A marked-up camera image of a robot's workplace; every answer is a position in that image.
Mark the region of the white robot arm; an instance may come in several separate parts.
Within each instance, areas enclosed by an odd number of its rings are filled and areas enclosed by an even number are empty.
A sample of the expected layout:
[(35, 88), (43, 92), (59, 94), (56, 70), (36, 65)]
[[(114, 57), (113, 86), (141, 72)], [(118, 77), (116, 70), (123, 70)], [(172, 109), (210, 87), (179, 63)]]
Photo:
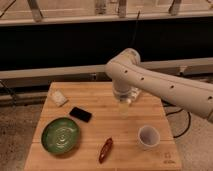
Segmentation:
[(127, 48), (105, 65), (118, 100), (139, 88), (213, 123), (213, 84), (163, 74), (139, 66), (140, 55)]

